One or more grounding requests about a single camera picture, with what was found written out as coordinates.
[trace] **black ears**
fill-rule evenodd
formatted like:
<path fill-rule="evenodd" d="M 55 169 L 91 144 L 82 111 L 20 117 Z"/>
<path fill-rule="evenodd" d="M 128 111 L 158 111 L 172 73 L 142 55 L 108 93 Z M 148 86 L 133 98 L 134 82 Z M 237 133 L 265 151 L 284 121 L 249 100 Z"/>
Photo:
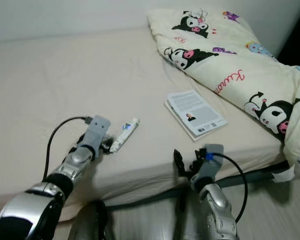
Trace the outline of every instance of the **black ears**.
<path fill-rule="evenodd" d="M 182 27 L 181 27 L 181 25 L 177 25 L 177 26 L 174 26 L 173 28 L 171 28 L 172 30 L 173 29 L 181 29 L 182 30 Z"/>

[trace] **black cable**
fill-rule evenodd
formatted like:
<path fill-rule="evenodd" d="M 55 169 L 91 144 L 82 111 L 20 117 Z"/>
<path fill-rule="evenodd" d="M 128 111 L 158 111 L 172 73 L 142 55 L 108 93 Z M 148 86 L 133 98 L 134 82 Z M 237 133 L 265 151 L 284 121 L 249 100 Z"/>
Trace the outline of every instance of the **black cable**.
<path fill-rule="evenodd" d="M 75 119 L 82 119 L 82 120 L 86 120 L 87 116 L 74 116 L 74 117 L 70 117 L 66 120 L 64 120 L 62 123 L 60 123 L 51 133 L 49 141 L 48 141 L 48 145 L 46 148 L 46 157 L 45 157 L 45 166 L 44 166 L 44 173 L 43 173 L 43 178 L 42 181 L 47 177 L 48 174 L 48 168 L 49 168 L 49 157 L 50 157 L 50 147 L 51 147 L 51 143 L 52 143 L 52 139 L 54 138 L 56 132 L 58 131 L 58 129 L 66 124 L 67 122 L 70 122 L 71 120 L 75 120 Z"/>
<path fill-rule="evenodd" d="M 241 168 L 239 167 L 239 165 L 234 161 L 232 160 L 230 157 L 226 156 L 226 155 L 223 155 L 221 153 L 212 153 L 214 156 L 219 156 L 219 157 L 222 157 L 224 159 L 227 159 L 228 161 L 230 161 L 235 167 L 236 169 L 238 169 L 242 179 L 243 179 L 243 183 L 244 183 L 244 198 L 243 198 L 243 203 L 242 203 L 242 206 L 241 206 L 241 210 L 238 214 L 238 216 L 236 217 L 235 219 L 235 222 L 238 223 L 240 218 L 242 217 L 242 215 L 244 214 L 244 211 L 245 211 L 245 208 L 246 208 L 246 205 L 247 205 L 247 200 L 248 200 L 248 183 L 247 183 L 247 179 L 246 179 L 246 175 L 244 174 L 244 172 L 241 170 Z"/>

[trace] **white paper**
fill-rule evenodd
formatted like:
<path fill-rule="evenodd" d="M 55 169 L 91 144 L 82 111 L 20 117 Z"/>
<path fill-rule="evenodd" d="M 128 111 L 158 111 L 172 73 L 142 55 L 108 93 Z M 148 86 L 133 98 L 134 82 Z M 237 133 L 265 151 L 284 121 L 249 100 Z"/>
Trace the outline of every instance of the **white paper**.
<path fill-rule="evenodd" d="M 283 182 L 288 182 L 291 181 L 292 179 L 295 178 L 295 165 L 290 167 L 288 170 L 285 170 L 280 173 L 272 173 L 274 179 L 273 181 L 275 183 L 283 183 Z"/>
<path fill-rule="evenodd" d="M 228 123 L 195 90 L 170 93 L 167 98 L 174 113 L 195 136 Z"/>

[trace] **book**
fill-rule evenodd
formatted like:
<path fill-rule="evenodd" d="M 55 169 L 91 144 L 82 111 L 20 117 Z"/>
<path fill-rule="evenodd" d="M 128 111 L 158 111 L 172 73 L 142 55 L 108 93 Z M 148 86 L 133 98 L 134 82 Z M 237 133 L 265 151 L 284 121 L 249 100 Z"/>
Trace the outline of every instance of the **book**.
<path fill-rule="evenodd" d="M 168 94 L 165 106 L 193 141 L 228 123 L 195 90 Z"/>

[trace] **bed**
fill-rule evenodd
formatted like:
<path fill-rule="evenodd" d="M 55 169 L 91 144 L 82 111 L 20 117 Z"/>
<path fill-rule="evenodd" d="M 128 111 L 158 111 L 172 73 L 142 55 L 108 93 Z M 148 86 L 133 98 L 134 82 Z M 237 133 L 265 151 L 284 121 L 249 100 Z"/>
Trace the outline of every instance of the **bed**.
<path fill-rule="evenodd" d="M 197 90 L 228 125 L 193 142 L 164 106 L 168 93 Z M 185 183 L 173 150 L 186 163 L 206 143 L 223 144 L 245 171 L 285 160 L 282 144 L 250 116 L 194 81 L 158 53 L 148 28 L 0 43 L 0 209 L 41 181 L 51 131 L 62 120 L 101 115 L 117 136 L 133 117 L 141 123 L 116 154 L 102 155 L 66 202 L 61 220 L 93 199 L 133 203 Z M 86 125 L 73 121 L 52 142 L 49 171 L 61 163 Z M 237 174 L 225 162 L 217 179 Z"/>

